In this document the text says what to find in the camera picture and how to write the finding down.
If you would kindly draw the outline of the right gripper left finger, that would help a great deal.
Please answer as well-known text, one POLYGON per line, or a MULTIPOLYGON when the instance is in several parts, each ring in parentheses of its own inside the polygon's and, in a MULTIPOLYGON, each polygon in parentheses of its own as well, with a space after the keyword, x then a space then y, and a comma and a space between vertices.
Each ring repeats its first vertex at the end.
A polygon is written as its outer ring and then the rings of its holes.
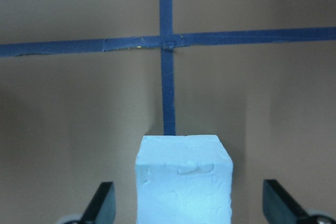
POLYGON ((80 216, 78 214, 61 217, 56 223, 114 223, 116 197, 113 182, 102 182, 90 203, 80 216))

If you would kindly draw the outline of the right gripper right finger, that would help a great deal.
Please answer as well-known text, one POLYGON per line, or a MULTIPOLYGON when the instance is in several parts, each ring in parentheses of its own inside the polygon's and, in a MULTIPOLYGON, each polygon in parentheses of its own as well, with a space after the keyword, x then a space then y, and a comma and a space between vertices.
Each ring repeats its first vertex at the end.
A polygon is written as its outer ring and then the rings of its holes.
POLYGON ((265 179, 262 187, 263 214, 269 224, 335 223, 323 214, 309 214, 275 179, 265 179))

